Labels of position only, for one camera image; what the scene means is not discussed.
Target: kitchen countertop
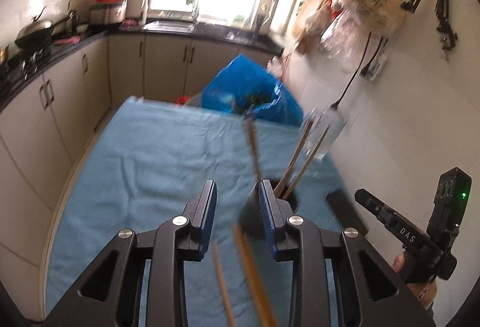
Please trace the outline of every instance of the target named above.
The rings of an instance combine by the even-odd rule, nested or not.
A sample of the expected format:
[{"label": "kitchen countertop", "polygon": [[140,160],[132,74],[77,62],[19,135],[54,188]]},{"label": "kitchen countertop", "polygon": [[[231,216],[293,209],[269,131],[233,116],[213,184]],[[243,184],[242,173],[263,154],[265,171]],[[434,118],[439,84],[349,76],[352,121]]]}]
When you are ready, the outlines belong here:
[{"label": "kitchen countertop", "polygon": [[[51,47],[51,55],[41,60],[37,65],[37,72],[31,74],[26,80],[15,83],[7,83],[6,87],[0,93],[0,112],[18,95],[24,88],[26,88],[32,81],[38,78],[43,72],[53,67],[61,60],[68,57],[71,53],[80,50],[99,38],[103,38],[108,34],[149,34],[149,35],[179,35],[188,36],[194,39],[208,40],[212,42],[236,44],[241,47],[251,48],[253,50],[270,53],[272,55],[280,56],[284,50],[282,46],[274,42],[268,36],[259,34],[256,41],[248,41],[246,36],[251,37],[251,32],[230,28],[222,25],[198,25],[193,31],[184,31],[181,28],[178,30],[165,27],[155,29],[143,29],[141,27],[132,27],[129,29],[99,29],[96,31],[88,30],[80,35],[80,42],[77,44],[54,45]],[[10,68],[14,68],[15,56],[9,61]]]}]

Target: black countertop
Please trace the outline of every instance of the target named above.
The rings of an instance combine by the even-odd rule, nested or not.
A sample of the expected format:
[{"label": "black countertop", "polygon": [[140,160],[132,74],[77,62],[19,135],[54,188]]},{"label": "black countertop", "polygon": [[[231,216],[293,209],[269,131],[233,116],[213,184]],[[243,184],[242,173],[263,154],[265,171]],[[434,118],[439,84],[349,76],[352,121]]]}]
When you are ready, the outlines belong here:
[{"label": "black countertop", "polygon": [[[5,109],[5,107],[20,93],[25,89],[32,81],[38,78],[43,72],[48,70],[50,67],[53,67],[55,64],[61,60],[68,57],[71,53],[80,50],[81,48],[89,45],[99,38],[103,38],[108,34],[142,34],[142,35],[178,35],[178,36],[188,36],[189,38],[208,40],[212,42],[222,42],[236,44],[240,47],[251,48],[253,50],[270,53],[272,55],[280,56],[283,52],[283,47],[278,45],[272,39],[265,35],[258,35],[258,38],[254,42],[247,41],[243,38],[228,38],[226,36],[221,36],[220,31],[225,33],[226,28],[231,29],[231,31],[236,31],[248,34],[248,31],[238,30],[230,27],[221,27],[215,28],[214,31],[211,28],[208,31],[205,31],[200,27],[200,30],[190,31],[188,33],[184,31],[172,31],[172,30],[148,30],[143,28],[130,28],[130,29],[119,29],[119,28],[99,28],[97,30],[89,30],[80,35],[80,42],[77,44],[65,44],[65,45],[54,45],[51,47],[51,54],[41,60],[37,65],[37,72],[28,76],[26,80],[22,79],[16,82],[7,82],[0,92],[0,112]],[[16,60],[13,57],[9,61],[10,69],[16,67],[15,64],[18,64],[18,59]]]}]

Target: wooden chopstick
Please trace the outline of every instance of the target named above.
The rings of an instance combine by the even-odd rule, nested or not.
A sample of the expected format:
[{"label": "wooden chopstick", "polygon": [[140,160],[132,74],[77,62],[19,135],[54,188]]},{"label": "wooden chopstick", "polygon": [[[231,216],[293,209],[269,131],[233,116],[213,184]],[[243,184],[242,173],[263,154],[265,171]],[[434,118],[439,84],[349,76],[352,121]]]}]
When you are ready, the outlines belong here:
[{"label": "wooden chopstick", "polygon": [[305,171],[307,170],[307,167],[308,165],[311,163],[311,161],[314,159],[315,157],[315,154],[317,153],[318,149],[320,148],[320,145],[322,144],[325,136],[327,136],[327,133],[328,133],[328,130],[330,129],[330,125],[327,125],[327,127],[325,128],[325,130],[323,131],[323,134],[320,138],[320,140],[316,143],[315,145],[315,148],[312,150],[312,152],[310,152],[310,155],[308,155],[308,158],[307,160],[305,161],[305,163],[303,164],[303,166],[301,167],[300,171],[298,172],[297,176],[293,179],[292,183],[290,184],[290,187],[288,188],[288,190],[285,192],[285,194],[282,196],[282,199],[287,199],[288,196],[292,193],[293,191],[293,188],[295,187],[295,185],[298,183],[298,181],[300,181],[300,179],[302,178],[303,174],[305,173]]},{"label": "wooden chopstick", "polygon": [[282,177],[282,179],[280,180],[280,182],[278,183],[277,187],[275,187],[275,190],[274,190],[275,197],[277,197],[277,198],[280,197],[280,194],[282,194],[283,188],[285,187],[285,185],[288,183],[290,177],[292,176],[293,171],[295,169],[295,162],[297,161],[298,156],[300,155],[300,152],[301,152],[303,146],[305,145],[305,142],[307,141],[307,137],[310,133],[310,130],[311,130],[313,124],[314,124],[314,120],[312,118],[309,118],[306,121],[306,123],[303,127],[303,132],[302,132],[301,138],[298,141],[297,148],[295,149],[295,152],[293,153],[293,156],[292,156],[292,159],[290,160],[289,166],[286,168],[285,174]]},{"label": "wooden chopstick", "polygon": [[245,126],[247,128],[248,141],[250,143],[251,154],[253,156],[255,178],[257,182],[260,183],[262,181],[262,173],[260,171],[260,161],[258,159],[257,137],[255,132],[254,120],[249,115],[245,115]]},{"label": "wooden chopstick", "polygon": [[237,325],[235,324],[235,318],[233,316],[232,303],[229,299],[227,284],[225,283],[225,276],[223,275],[222,265],[220,264],[220,257],[218,256],[218,246],[216,242],[212,244],[212,253],[215,272],[217,274],[218,286],[220,287],[220,293],[222,294],[222,301],[225,307],[226,319],[229,322],[229,327],[237,327]]},{"label": "wooden chopstick", "polygon": [[233,235],[237,243],[237,250],[242,263],[245,278],[247,279],[251,299],[255,305],[257,316],[262,327],[277,327],[277,321],[267,298],[265,288],[263,287],[254,255],[251,252],[250,244],[242,234],[239,226],[233,227]]}]

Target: metal bolt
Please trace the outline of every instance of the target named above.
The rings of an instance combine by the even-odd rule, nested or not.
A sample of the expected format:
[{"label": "metal bolt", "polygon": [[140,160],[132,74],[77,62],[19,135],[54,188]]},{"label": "metal bolt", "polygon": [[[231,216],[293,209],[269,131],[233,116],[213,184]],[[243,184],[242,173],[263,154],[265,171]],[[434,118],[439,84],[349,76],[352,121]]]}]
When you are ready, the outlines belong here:
[{"label": "metal bolt", "polygon": [[299,226],[303,223],[303,217],[301,216],[290,216],[289,223],[293,224],[294,226]]},{"label": "metal bolt", "polygon": [[176,226],[182,226],[184,224],[187,224],[187,221],[188,219],[184,216],[177,216],[174,217],[172,220],[173,224],[175,224]]},{"label": "metal bolt", "polygon": [[125,229],[122,229],[119,233],[118,233],[118,237],[120,239],[128,239],[130,236],[132,236],[134,234],[134,232],[129,229],[129,228],[125,228]]},{"label": "metal bolt", "polygon": [[359,232],[355,228],[347,228],[345,231],[343,231],[346,236],[349,238],[356,238],[359,234]]}]

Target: cabinet handle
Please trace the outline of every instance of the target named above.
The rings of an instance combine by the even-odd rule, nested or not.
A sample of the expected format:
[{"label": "cabinet handle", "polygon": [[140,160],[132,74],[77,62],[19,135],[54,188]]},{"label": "cabinet handle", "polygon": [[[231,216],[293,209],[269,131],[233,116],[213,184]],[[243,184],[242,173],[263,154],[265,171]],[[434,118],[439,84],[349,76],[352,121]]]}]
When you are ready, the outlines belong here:
[{"label": "cabinet handle", "polygon": [[45,89],[47,89],[47,88],[50,90],[49,105],[51,105],[55,101],[55,95],[53,93],[53,86],[52,86],[52,82],[51,82],[50,79],[48,81],[46,81],[46,83],[45,83]]},{"label": "cabinet handle", "polygon": [[85,75],[88,71],[88,58],[87,55],[83,55],[82,57],[82,64],[83,64],[83,74]]},{"label": "cabinet handle", "polygon": [[49,107],[49,98],[47,97],[47,92],[45,91],[46,86],[42,84],[40,86],[39,94],[40,94],[40,101],[42,102],[43,109],[45,110],[47,107]]}]

